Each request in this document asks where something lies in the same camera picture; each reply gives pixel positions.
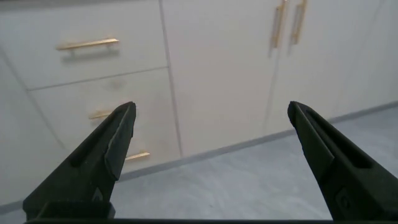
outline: brass drawer handle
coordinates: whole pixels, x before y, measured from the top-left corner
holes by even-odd
[[[149,156],[149,155],[150,155],[149,152],[142,152],[142,153],[139,153],[139,154],[126,156],[125,161],[130,161],[130,160],[133,160],[133,159],[142,158],[142,157],[146,157],[146,156]]]
[[[284,12],[286,8],[286,2],[287,0],[282,0],[282,4],[278,7],[276,7],[276,30],[274,35],[272,36],[272,42],[274,45],[274,48],[278,48],[279,46],[279,39],[280,39],[280,33],[282,32],[282,21],[284,19]]]
[[[109,116],[113,111],[97,111],[90,115],[88,119],[98,119],[98,118],[104,118]],[[136,118],[138,118],[138,106],[136,105]]]
[[[297,13],[299,13],[299,18],[297,22],[297,28],[295,32],[292,34],[293,44],[299,43],[299,38],[301,34],[301,28],[303,26],[304,16],[305,16],[305,9],[307,8],[307,0],[302,0],[302,3],[297,5]]]
[[[73,49],[79,49],[82,47],[93,47],[93,46],[97,46],[97,45],[108,45],[108,44],[117,44],[117,43],[119,43],[118,39],[108,38],[108,39],[103,39],[103,40],[79,42],[79,43],[74,43],[74,44],[62,44],[62,45],[57,46],[57,50],[73,50]]]
[[[112,111],[98,111],[88,117],[88,119],[98,119],[98,118],[103,118],[107,117],[112,113]]]

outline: vertical gold handle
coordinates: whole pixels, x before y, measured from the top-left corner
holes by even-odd
[[[300,13],[300,17],[298,17],[297,28],[295,32],[292,34],[293,44],[299,43],[301,28],[303,26],[304,16],[305,16],[305,8],[307,8],[307,0],[302,0],[301,4],[297,5],[297,13]]]
[[[276,13],[277,13],[276,30],[275,30],[275,35],[272,37],[274,48],[278,48],[279,46],[279,38],[280,38],[280,32],[282,31],[282,20],[284,18],[286,2],[287,0],[282,0],[282,4],[276,7]]]

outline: cabinet door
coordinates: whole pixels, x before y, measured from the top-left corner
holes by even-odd
[[[0,48],[0,205],[28,196],[68,155],[6,61]]]
[[[353,74],[340,93],[337,115],[398,100],[398,1],[381,1]]]
[[[162,2],[184,156],[262,136],[280,4]]]
[[[307,1],[302,13],[302,3],[289,1],[265,134],[292,129],[287,117],[290,101],[305,103],[325,118],[333,116],[379,5],[373,0]],[[295,44],[292,37],[299,28]]]

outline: floor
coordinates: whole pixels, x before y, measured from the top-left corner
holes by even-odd
[[[335,126],[398,176],[398,108]],[[117,218],[331,219],[296,136],[118,183],[111,201]]]

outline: white cabinet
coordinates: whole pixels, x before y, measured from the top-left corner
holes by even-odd
[[[334,116],[343,83],[358,61],[380,1],[308,1],[294,44],[301,3],[289,1],[265,135],[292,129],[287,117],[290,101],[309,105],[325,118]]]
[[[123,172],[180,158],[167,69],[139,72],[89,82],[32,91],[43,115],[72,152],[104,117],[117,106],[133,101],[137,106],[134,135],[128,156],[149,152],[150,156],[126,161]]]
[[[343,84],[336,115],[398,101],[398,1],[381,1]]]
[[[68,155],[6,62],[0,50],[0,205],[28,196]]]
[[[114,37],[120,43],[58,51]],[[0,45],[28,89],[166,67],[158,0],[0,2]]]
[[[280,1],[163,1],[183,155],[262,136]]]

